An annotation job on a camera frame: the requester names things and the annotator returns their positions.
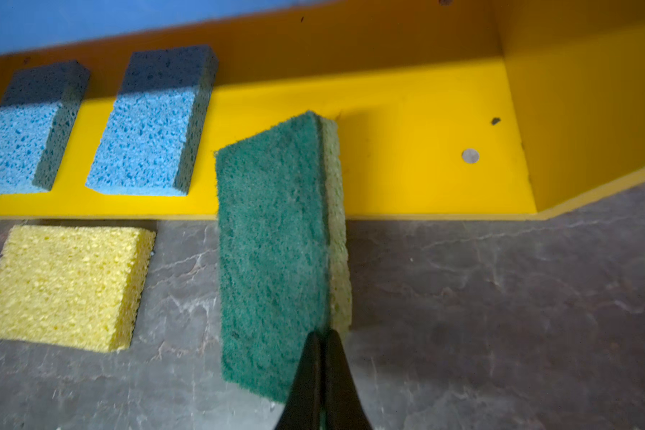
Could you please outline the blue sponge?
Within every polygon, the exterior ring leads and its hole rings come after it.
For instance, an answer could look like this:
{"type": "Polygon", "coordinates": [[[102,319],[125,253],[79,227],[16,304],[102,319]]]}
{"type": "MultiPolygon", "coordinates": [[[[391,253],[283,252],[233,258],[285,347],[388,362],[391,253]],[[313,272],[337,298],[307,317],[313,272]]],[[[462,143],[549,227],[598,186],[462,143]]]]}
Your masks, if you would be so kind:
{"type": "Polygon", "coordinates": [[[132,54],[87,188],[102,195],[186,196],[218,66],[207,45],[132,54]]]}
{"type": "Polygon", "coordinates": [[[52,190],[90,76],[76,61],[14,73],[0,103],[0,195],[52,190]]]}

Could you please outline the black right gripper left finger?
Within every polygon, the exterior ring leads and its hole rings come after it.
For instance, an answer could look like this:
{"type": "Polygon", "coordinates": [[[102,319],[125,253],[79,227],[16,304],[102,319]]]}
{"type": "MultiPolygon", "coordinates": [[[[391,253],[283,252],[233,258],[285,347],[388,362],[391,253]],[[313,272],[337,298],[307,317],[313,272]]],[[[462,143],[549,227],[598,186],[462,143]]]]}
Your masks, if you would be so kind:
{"type": "Polygon", "coordinates": [[[320,428],[324,370],[322,350],[319,334],[312,331],[306,338],[290,395],[275,426],[276,430],[320,428]]]}

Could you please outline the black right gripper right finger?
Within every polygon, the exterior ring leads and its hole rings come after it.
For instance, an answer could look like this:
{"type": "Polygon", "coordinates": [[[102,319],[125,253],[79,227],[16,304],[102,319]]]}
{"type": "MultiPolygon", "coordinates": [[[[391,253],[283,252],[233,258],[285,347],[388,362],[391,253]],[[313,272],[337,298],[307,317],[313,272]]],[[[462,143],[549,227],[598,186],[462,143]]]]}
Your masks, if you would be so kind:
{"type": "Polygon", "coordinates": [[[372,430],[361,405],[340,335],[329,330],[324,340],[322,409],[327,430],[372,430]]]}

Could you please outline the dark green scrub sponge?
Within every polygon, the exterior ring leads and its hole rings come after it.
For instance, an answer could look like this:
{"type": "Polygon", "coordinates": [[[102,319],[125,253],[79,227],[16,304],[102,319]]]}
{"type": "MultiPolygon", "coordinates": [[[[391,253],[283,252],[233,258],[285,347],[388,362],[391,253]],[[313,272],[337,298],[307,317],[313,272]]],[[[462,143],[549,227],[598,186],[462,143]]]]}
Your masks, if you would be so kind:
{"type": "Polygon", "coordinates": [[[216,155],[221,369],[283,403],[306,337],[352,323],[338,127],[306,112],[216,155]]]}

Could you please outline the yellow sponge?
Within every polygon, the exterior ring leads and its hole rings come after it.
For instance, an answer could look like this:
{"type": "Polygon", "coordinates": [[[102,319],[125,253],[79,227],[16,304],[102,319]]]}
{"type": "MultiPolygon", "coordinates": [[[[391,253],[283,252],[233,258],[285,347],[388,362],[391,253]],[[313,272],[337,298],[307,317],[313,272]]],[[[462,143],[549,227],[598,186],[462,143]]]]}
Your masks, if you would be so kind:
{"type": "Polygon", "coordinates": [[[0,340],[128,349],[155,238],[129,227],[13,227],[0,256],[0,340]]]}

